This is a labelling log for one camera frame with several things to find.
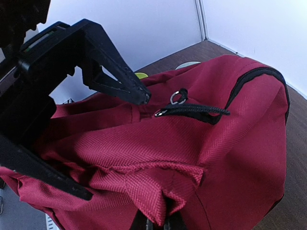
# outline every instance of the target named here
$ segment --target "brown surface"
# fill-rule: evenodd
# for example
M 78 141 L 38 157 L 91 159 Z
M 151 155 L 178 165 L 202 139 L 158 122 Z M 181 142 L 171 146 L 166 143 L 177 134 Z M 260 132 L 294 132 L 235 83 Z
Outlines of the brown surface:
M 207 61 L 230 51 L 209 41 L 198 43 L 139 71 L 148 75 L 175 69 L 187 61 Z M 285 195 L 255 230 L 307 230 L 307 101 L 289 88 L 291 110 L 287 124 Z

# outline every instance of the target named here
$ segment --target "maroon backpack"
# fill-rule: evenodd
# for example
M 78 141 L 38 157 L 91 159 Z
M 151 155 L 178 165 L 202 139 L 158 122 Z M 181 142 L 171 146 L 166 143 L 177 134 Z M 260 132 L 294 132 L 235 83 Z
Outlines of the maroon backpack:
M 59 105 L 34 146 L 90 201 L 5 168 L 0 176 L 63 230 L 253 228 L 284 193 L 281 73 L 222 56 L 143 83 L 146 105 L 105 94 Z

